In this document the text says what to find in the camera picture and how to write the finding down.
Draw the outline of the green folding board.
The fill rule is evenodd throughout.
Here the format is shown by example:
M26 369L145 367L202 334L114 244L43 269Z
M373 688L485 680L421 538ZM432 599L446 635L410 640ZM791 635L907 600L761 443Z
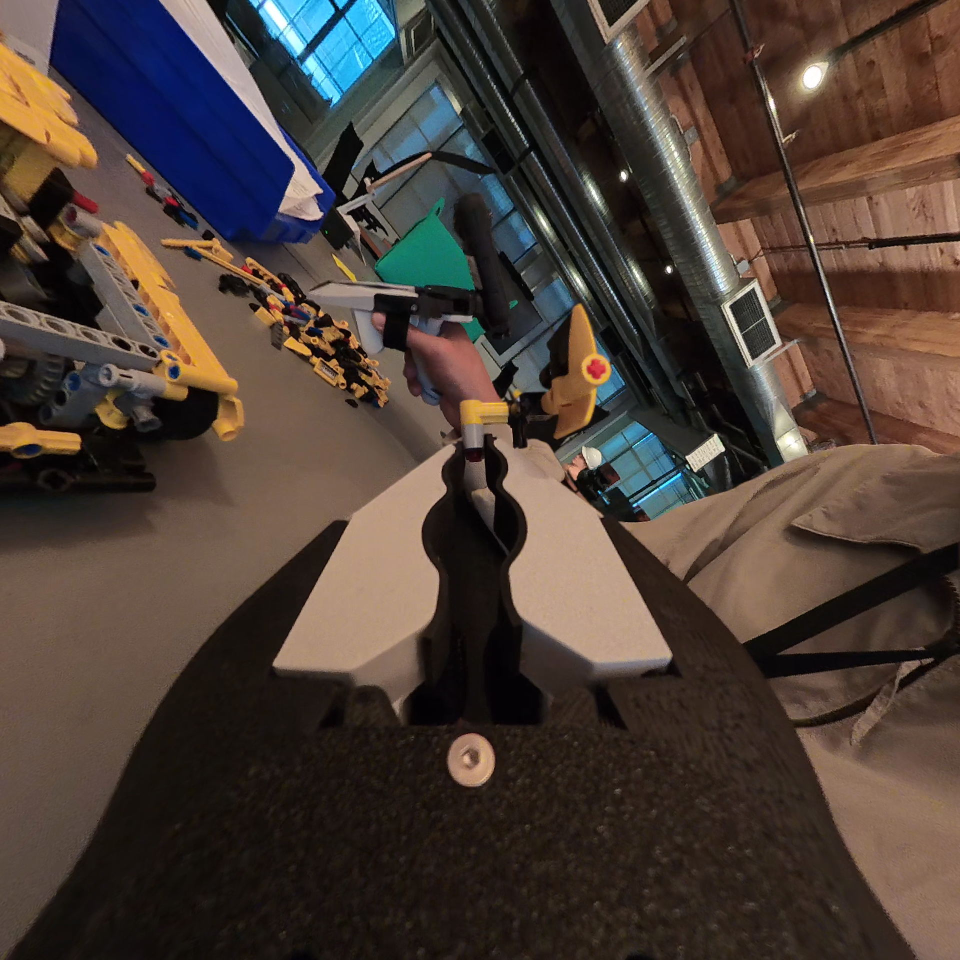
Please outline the green folding board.
M476 192L458 198L451 229L441 219L444 209L439 199L377 261L376 273L392 284L464 290L467 306L455 312L474 318L494 340L505 339L512 300L486 200Z

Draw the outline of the person's right forearm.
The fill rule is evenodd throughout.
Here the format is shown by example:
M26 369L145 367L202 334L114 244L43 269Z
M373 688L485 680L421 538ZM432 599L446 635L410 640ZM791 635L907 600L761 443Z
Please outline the person's right forearm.
M951 506L956 461L916 445L852 445L810 454L653 520L606 517L684 582L751 546L786 559L787 536L869 546L931 546L934 507ZM926 495L933 505L923 506Z

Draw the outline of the person's right hand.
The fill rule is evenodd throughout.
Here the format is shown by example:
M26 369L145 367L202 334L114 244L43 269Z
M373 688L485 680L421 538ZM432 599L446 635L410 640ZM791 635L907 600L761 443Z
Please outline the person's right hand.
M415 398L422 395L420 374L426 374L440 394L438 409L453 430L460 430L462 402L500 402L481 355L461 323L446 322L436 336L412 329L406 345L403 378L409 393Z

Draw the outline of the silver ventilation duct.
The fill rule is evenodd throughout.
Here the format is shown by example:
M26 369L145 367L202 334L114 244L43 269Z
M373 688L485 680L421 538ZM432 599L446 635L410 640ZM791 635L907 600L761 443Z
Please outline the silver ventilation duct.
M773 466L806 456L772 358L747 366L723 316L724 301L748 281L725 245L690 146L667 105L640 15L605 45L588 2L550 6L762 450Z

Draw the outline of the pile of yellow black bricks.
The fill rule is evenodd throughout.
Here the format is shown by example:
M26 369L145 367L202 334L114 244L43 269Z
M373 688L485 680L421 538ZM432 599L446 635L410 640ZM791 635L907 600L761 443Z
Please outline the pile of yellow black bricks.
M250 311L270 331L271 345L307 363L315 376L343 393L348 405L387 405L391 381L379 371L378 361L347 322L331 318L289 273L273 272L250 257L234 263L210 231L198 241L170 238L161 245L217 266L219 291L246 296Z

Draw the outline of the red and black brick pins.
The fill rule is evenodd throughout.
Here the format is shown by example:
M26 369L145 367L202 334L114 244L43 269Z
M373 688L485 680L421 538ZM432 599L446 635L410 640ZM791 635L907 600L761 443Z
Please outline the red and black brick pins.
M198 230L199 221L169 187L158 182L155 175L144 167L138 159L128 153L125 156L126 163L136 172L139 179L145 186L146 194L156 201L162 208L163 213L180 226L190 230Z

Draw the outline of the small yellow brick assembly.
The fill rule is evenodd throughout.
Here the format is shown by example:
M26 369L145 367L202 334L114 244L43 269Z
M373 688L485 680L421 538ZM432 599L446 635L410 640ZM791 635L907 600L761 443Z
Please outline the small yellow brick assembly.
M590 426L597 393L611 378L610 360L600 351L586 308L578 303L548 342L549 361L543 378L545 390L498 390L500 401L466 400L460 421L489 426L509 426L516 449L527 445L532 423L552 427L552 439L562 442Z

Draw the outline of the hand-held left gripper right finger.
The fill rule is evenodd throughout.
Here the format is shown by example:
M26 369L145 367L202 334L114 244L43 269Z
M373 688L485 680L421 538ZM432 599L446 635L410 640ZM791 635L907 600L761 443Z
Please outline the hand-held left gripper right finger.
M479 668L468 715L539 724L546 702L665 670L673 654L604 517L567 490L532 447L486 435L468 463L469 528L490 614L468 656Z

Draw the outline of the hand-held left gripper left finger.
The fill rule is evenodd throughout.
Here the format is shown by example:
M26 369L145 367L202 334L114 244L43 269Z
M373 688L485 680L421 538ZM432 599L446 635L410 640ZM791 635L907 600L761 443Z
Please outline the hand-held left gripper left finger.
M419 642L440 574L424 545L448 445L356 510L272 662L280 677L382 690L398 713L425 681Z

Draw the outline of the blue storage bin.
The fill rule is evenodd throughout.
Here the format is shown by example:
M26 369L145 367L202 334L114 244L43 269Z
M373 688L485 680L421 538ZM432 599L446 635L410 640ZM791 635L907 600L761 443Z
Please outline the blue storage bin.
M63 1L51 65L230 241L308 243L321 223L280 212L289 157L162 1ZM320 208L335 194L320 176Z

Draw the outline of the person's beige jacket torso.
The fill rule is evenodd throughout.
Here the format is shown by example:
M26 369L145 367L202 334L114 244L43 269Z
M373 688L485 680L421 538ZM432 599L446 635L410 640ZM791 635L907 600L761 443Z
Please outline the person's beige jacket torso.
M913 557L958 542L955 502L934 507L930 546L788 534L785 559L734 547L686 582L749 642ZM958 958L958 655L778 678L774 691L846 845L918 958Z

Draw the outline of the white air vent grille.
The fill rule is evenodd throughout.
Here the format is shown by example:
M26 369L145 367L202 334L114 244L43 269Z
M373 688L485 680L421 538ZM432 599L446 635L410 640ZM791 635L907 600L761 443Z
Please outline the white air vent grille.
M623 32L650 1L587 1L587 6L605 45Z
M784 345L758 280L742 285L721 310L747 367L770 360Z

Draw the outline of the white paper sheets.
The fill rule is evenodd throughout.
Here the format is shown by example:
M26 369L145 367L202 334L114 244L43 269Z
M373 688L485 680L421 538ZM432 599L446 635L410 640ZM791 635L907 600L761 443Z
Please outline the white paper sheets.
M319 224L326 215L321 209L323 188L319 174L309 172L281 125L274 117L255 79L217 19L208 2L161 1L186 36L194 42L217 73L239 97L280 150L289 158L293 172L287 178L279 212Z

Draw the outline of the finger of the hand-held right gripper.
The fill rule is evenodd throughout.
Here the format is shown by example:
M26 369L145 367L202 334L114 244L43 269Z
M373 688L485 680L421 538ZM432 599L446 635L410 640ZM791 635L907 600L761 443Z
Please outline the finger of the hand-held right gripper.
M418 289L404 284L383 282L325 281L311 289L309 300L317 305L348 309L386 309L393 301L414 301Z

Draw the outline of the yellow toy brick car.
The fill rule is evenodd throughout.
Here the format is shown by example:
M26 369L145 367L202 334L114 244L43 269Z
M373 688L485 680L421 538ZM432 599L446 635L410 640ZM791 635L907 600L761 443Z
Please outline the yellow toy brick car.
M2 39L3 498L148 494L143 441L245 423L160 261L68 178L97 162L66 90Z

